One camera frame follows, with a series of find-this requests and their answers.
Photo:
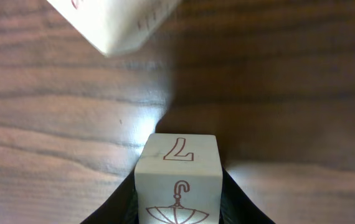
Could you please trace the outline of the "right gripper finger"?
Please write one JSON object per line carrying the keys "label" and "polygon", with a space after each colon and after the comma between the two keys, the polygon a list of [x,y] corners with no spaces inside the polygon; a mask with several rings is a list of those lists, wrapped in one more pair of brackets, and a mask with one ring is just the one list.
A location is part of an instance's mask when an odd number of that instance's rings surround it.
{"label": "right gripper finger", "polygon": [[131,171],[109,198],[81,224],[138,224],[138,195]]}

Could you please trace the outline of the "wooden block red drawing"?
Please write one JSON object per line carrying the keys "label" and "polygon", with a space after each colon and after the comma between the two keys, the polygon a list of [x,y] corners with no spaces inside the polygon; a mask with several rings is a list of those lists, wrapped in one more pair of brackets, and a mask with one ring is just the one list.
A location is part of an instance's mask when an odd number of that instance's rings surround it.
{"label": "wooden block red drawing", "polygon": [[151,134],[135,167],[139,222],[217,224],[222,182],[215,136]]}

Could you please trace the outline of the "wooden block blue H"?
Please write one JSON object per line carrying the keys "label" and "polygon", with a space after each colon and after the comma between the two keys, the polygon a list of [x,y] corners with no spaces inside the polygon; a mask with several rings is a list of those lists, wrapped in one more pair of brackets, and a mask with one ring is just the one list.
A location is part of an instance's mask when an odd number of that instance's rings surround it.
{"label": "wooden block blue H", "polygon": [[49,0],[105,56],[138,50],[181,0]]}

